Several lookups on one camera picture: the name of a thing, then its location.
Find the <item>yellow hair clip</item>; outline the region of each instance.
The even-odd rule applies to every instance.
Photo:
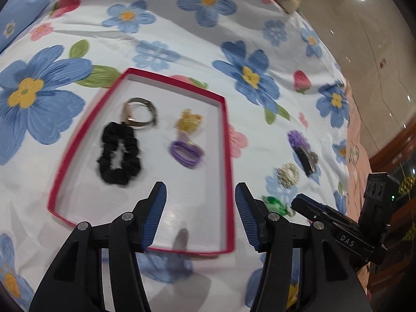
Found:
[[[201,121],[201,115],[192,114],[191,109],[185,109],[182,112],[180,119],[176,122],[175,128],[190,135],[199,127]]]

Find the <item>purple hair tie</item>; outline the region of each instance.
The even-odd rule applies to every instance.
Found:
[[[178,139],[172,142],[169,152],[180,164],[190,169],[200,162],[204,154],[202,148],[191,142],[184,131],[178,133]]]

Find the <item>blue pillow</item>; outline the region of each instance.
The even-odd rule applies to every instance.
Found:
[[[0,52],[29,26],[49,0],[8,0],[0,11]]]

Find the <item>bracelet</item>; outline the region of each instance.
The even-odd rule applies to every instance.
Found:
[[[139,148],[133,129],[124,122],[111,122],[104,128],[101,140],[104,143],[103,153],[97,160],[101,178],[109,184],[127,185],[141,169],[140,159],[137,157]],[[119,147],[119,140],[124,144],[123,160],[121,167],[112,169],[111,158],[113,151]]]
[[[169,152],[180,164],[190,169],[194,168],[204,154],[202,148],[189,140],[186,132],[180,131],[178,139],[173,141]]]
[[[145,105],[147,109],[149,109],[152,119],[149,122],[138,122],[135,121],[135,119],[132,116],[132,111],[130,108],[130,103],[137,102]],[[142,99],[141,97],[133,97],[132,99],[129,99],[126,103],[124,103],[123,107],[123,120],[126,122],[128,126],[133,127],[143,127],[147,126],[149,124],[152,124],[153,126],[157,125],[157,111],[153,103],[151,101],[148,101],[146,99]]]
[[[287,163],[281,169],[278,169],[277,177],[279,178],[279,183],[287,189],[296,185],[300,179],[299,171],[293,163]]]

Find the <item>floral bed sheet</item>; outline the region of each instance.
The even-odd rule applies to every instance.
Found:
[[[270,210],[308,224],[290,208],[304,193],[347,212],[345,79],[299,14],[272,0],[52,0],[0,57],[0,280],[25,311],[71,232],[46,209],[65,147],[99,89],[128,67],[226,97],[234,183]],[[310,178],[292,144],[318,155]],[[300,171],[289,189],[276,175],[286,163]],[[153,311],[249,310],[264,256],[237,213],[235,223],[230,254],[137,255]],[[293,258],[289,305],[298,250]]]

